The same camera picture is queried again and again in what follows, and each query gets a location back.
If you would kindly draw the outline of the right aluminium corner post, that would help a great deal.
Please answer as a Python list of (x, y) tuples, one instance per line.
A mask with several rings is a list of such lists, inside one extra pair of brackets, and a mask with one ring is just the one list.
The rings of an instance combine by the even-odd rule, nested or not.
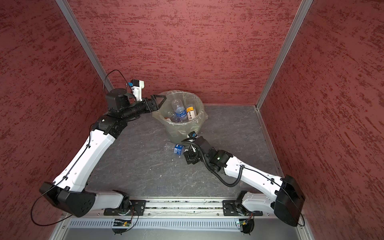
[(301, 1), (301, 4), (299, 5), (299, 8), (297, 10), (297, 13), (293, 19), (293, 22), (290, 26), (290, 29), (286, 35), (286, 38), (283, 42), (283, 45), (279, 51), (279, 54), (277, 56), (277, 59), (272, 67), (272, 70), (270, 72), (270, 75), (266, 81), (266, 84), (263, 88), (263, 91), (256, 103), (256, 110), (257, 111), (260, 111), (261, 108), (262, 108), (262, 105), (264, 103), (264, 101), (266, 100), (267, 98), (267, 95), (279, 73), (279, 70), (281, 68), (281, 66), (283, 65), (284, 63), (284, 60), (287, 56), (287, 54), (289, 53), (290, 51), (290, 48), (299, 32), (299, 29), (311, 7), (313, 3), (313, 0), (302, 0)]

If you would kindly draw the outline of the yellow label clear bottle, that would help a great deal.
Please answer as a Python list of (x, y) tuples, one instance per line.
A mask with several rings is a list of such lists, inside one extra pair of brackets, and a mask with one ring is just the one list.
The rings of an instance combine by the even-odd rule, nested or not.
[(193, 120), (198, 115), (197, 112), (196, 112), (196, 108), (195, 108), (195, 106), (193, 104), (188, 104), (187, 105), (186, 112), (187, 112), (187, 117), (188, 117), (189, 121)]

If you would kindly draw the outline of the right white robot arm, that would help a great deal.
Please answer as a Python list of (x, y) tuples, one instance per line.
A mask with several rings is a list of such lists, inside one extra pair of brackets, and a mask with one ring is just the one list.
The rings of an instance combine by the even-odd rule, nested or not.
[(275, 176), (254, 168), (233, 154), (216, 150), (207, 140), (190, 136), (182, 140), (189, 148), (184, 152), (188, 164), (203, 162), (206, 169), (227, 187), (244, 182), (264, 194), (242, 191), (235, 201), (237, 213), (255, 216), (258, 213), (273, 213), (279, 220), (292, 227), (305, 226), (302, 209), (305, 195), (292, 176)]

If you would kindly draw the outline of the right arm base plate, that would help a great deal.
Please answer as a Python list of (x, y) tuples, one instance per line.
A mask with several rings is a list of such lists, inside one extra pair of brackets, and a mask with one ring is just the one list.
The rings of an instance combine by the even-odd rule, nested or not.
[(241, 201), (237, 200), (223, 200), (223, 213), (224, 216), (244, 216), (244, 217), (260, 217), (263, 216), (263, 212), (261, 211), (254, 211), (250, 212), (247, 210), (243, 205)]

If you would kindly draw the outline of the left aluminium corner post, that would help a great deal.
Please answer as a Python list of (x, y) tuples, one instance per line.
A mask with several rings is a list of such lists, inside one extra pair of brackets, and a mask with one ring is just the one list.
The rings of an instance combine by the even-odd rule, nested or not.
[(72, 31), (74, 32), (75, 36), (77, 37), (78, 41), (80, 42), (83, 50), (85, 51), (86, 55), (88, 56), (89, 60), (91, 61), (94, 69), (96, 70), (97, 74), (99, 75), (100, 82), (103, 84), (103, 100), (108, 105), (107, 99), (106, 99), (106, 93), (109, 90), (112, 90), (114, 88), (113, 84), (111, 83), (109, 77), (112, 75), (107, 76), (107, 72), (105, 71), (104, 67), (102, 66), (99, 58), (97, 57), (94, 49), (92, 48), (88, 38), (86, 37), (86, 34), (84, 33), (80, 23), (78, 22), (73, 10), (71, 9), (69, 2), (64, 0), (56, 0), (57, 5), (59, 6), (59, 9), (63, 13), (65, 19), (69, 23)]

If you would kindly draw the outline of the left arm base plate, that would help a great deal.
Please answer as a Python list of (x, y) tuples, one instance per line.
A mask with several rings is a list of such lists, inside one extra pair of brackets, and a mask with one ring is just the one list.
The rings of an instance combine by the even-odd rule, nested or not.
[(146, 200), (130, 200), (130, 206), (128, 209), (119, 210), (119, 209), (105, 209), (104, 216), (143, 216), (146, 208)]

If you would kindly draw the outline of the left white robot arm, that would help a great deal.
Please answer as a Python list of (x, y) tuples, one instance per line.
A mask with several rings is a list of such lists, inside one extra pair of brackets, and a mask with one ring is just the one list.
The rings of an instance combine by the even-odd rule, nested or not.
[(162, 95), (139, 99), (138, 92), (111, 90), (106, 95), (108, 112), (91, 126), (86, 142), (63, 172), (53, 182), (42, 184), (42, 197), (53, 207), (78, 218), (94, 210), (110, 209), (121, 216), (133, 213), (128, 194), (117, 190), (91, 193), (85, 188), (95, 166), (128, 122), (158, 111), (165, 100)]

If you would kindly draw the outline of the aluminium corner post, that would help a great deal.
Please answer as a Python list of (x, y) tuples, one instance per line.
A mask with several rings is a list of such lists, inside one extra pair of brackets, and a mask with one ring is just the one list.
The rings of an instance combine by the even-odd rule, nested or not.
[(270, 72), (270, 75), (266, 81), (266, 84), (263, 88), (263, 91), (256, 103), (256, 110), (257, 111), (260, 111), (261, 108), (262, 108), (262, 105), (264, 103), (264, 101), (266, 100), (267, 98), (267, 95), (279, 73), (279, 70), (281, 68), (281, 66), (283, 65), (284, 63), (284, 60), (287, 56), (287, 54), (289, 53), (290, 51), (290, 48), (299, 32), (299, 29), (311, 7), (313, 3), (313, 0), (302, 0), (301, 1), (301, 4), (299, 5), (299, 8), (297, 10), (297, 13), (293, 19), (293, 22), (290, 26), (290, 29), (286, 35), (286, 38), (283, 42), (283, 45), (279, 51), (279, 54), (277, 56), (277, 59), (272, 67), (272, 70)]
[(85, 51), (86, 55), (88, 56), (89, 60), (91, 61), (94, 69), (96, 70), (97, 74), (99, 75), (100, 82), (103, 84), (103, 100), (108, 105), (107, 99), (106, 99), (106, 93), (109, 90), (112, 90), (114, 88), (113, 84), (111, 83), (109, 77), (112, 75), (107, 76), (107, 72), (105, 71), (104, 67), (102, 66), (99, 58), (97, 57), (94, 49), (92, 48), (88, 38), (86, 37), (86, 34), (84, 33), (80, 23), (78, 22), (73, 10), (71, 9), (69, 2), (64, 0), (56, 0), (57, 5), (59, 6), (59, 9), (63, 13), (65, 19), (69, 23), (72, 31), (74, 32), (75, 36), (77, 37), (78, 41), (80, 42), (83, 50)]

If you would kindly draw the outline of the small blue label bottle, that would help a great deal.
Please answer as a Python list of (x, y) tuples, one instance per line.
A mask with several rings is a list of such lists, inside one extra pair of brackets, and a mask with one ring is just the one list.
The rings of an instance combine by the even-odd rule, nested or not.
[(173, 111), (168, 111), (165, 116), (165, 119), (166, 121), (173, 122), (173, 123), (178, 123), (180, 121), (180, 118), (178, 117), (178, 115)]

